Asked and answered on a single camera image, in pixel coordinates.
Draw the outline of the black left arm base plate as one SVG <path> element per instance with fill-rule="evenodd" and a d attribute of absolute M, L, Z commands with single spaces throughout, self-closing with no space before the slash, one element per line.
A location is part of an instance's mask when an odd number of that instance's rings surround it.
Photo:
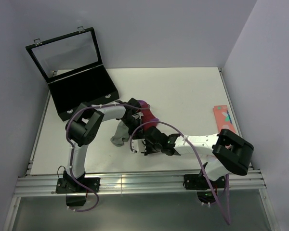
<path fill-rule="evenodd" d="M 80 183 L 87 186 L 88 188 L 94 190 L 96 193 L 99 192 L 100 178 L 83 178 Z M 66 179 L 60 178 L 57 181 L 57 186 L 55 193 L 65 194 L 65 193 L 86 193 L 87 189 L 72 180 L 70 184 Z"/>

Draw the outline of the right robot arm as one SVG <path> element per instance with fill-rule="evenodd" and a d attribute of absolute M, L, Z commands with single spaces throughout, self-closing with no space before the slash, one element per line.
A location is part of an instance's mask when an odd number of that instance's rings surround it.
<path fill-rule="evenodd" d="M 208 188 L 218 178 L 232 173 L 245 176 L 248 173 L 254 151 L 252 144 L 229 129 L 203 136 L 166 135 L 156 127 L 144 132 L 146 147 L 168 156 L 198 154 L 205 172 L 199 175 L 201 186 Z"/>

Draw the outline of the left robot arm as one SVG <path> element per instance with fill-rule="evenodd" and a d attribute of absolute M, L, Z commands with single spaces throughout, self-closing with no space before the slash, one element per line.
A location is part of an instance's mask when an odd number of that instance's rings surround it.
<path fill-rule="evenodd" d="M 115 134 L 111 142 L 122 146 L 130 138 L 130 133 L 141 125 L 139 112 L 150 109 L 148 104 L 134 98 L 128 102 L 116 101 L 111 104 L 90 105 L 81 103 L 66 124 L 66 140 L 71 144 L 71 154 L 68 170 L 63 178 L 67 187 L 73 192 L 79 192 L 84 187 L 85 159 L 89 144 L 95 139 L 102 122 L 118 120 Z"/>

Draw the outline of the maroon sock with orange cuff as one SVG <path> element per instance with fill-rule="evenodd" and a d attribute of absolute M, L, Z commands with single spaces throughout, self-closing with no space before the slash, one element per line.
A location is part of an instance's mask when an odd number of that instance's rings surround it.
<path fill-rule="evenodd" d="M 156 127 L 158 125 L 159 120 L 153 115 L 153 113 L 149 109 L 150 105 L 143 100 L 138 100 L 138 103 L 140 104 L 141 108 L 144 109 L 144 110 L 141 110 L 142 124 L 146 123 L 145 125 L 143 125 L 143 130 L 146 131 L 150 127 Z"/>

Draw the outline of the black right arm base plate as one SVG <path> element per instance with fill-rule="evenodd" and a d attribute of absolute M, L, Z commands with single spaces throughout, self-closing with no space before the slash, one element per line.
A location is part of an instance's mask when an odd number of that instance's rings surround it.
<path fill-rule="evenodd" d="M 216 181 L 210 180 L 213 189 L 219 189 L 225 187 L 225 177 L 222 176 L 218 178 Z M 185 174 L 183 187 L 186 190 L 209 190 L 209 184 L 207 183 L 205 177 L 199 174 Z"/>

